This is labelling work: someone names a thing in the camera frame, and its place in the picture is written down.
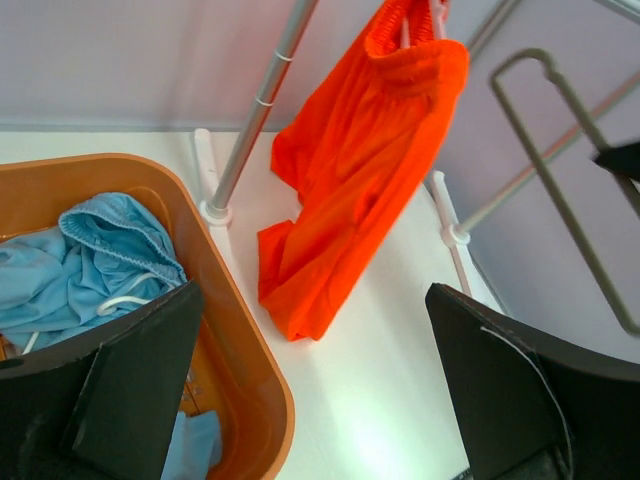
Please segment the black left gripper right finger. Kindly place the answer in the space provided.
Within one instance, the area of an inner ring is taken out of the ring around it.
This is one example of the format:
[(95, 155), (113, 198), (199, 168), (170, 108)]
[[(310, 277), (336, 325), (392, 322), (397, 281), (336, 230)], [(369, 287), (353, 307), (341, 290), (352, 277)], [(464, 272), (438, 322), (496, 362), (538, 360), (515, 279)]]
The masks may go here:
[(636, 479), (639, 367), (444, 284), (425, 297), (470, 479)]

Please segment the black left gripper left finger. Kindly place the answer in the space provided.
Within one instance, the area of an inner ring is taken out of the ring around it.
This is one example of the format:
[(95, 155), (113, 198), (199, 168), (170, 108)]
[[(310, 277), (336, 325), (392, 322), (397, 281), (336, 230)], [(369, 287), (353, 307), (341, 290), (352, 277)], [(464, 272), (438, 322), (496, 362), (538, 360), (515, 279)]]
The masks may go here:
[(102, 326), (2, 361), (2, 478), (160, 478), (203, 309), (190, 281)]

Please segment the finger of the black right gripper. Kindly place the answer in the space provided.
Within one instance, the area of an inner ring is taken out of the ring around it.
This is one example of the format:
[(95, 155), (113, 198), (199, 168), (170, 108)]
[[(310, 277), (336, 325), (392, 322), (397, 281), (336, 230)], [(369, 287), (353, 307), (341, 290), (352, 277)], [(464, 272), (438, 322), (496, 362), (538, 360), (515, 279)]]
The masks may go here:
[(640, 182), (640, 141), (606, 148), (594, 163), (609, 172)]

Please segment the grey hanger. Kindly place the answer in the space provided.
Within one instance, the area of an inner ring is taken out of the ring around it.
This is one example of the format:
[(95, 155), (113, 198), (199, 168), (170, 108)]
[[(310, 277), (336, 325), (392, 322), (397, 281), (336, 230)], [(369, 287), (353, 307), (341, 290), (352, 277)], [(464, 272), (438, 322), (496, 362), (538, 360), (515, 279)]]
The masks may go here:
[[(581, 134), (551, 162), (542, 154), (503, 77), (537, 62), (548, 85), (532, 100), (545, 124), (560, 109), (585, 120)], [(549, 53), (518, 51), (490, 76), (491, 89), (523, 156), (536, 170), (511, 203), (499, 229), (504, 278), (496, 283), (519, 320), (573, 340), (639, 338), (639, 183), (594, 163), (602, 150), (639, 141), (639, 87), (591, 120), (575, 89)]]

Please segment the light blue shorts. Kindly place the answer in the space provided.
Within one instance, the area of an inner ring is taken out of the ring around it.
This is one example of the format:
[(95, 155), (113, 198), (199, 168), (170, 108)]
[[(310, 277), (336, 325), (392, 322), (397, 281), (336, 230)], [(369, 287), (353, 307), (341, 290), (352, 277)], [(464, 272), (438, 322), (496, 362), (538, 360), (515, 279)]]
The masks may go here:
[[(53, 228), (2, 244), (1, 334), (26, 355), (188, 282), (163, 225), (133, 197), (103, 193), (62, 213)], [(179, 408), (158, 479), (202, 479), (220, 456), (218, 416)]]

